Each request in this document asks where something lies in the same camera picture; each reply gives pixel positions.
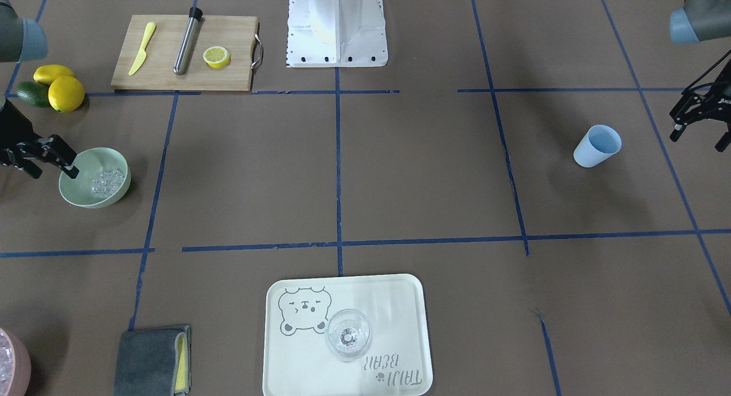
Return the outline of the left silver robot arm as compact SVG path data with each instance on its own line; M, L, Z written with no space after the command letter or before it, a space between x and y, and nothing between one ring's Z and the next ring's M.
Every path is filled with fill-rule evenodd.
M686 45L729 37L730 0L684 0L669 19L669 36L674 44ZM669 136L677 142L687 127L703 120L730 123L729 52L689 84L671 109L674 129Z

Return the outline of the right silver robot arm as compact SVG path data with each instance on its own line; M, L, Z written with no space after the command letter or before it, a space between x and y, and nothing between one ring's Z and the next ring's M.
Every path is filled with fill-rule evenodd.
M1 61L20 63L45 58L48 44L42 27L33 19L16 13L10 0L1 0ZM79 170L74 167L77 154L59 135L47 138L34 132L31 121L7 99L1 105L1 162L39 179L42 169L37 160L58 167L70 179Z

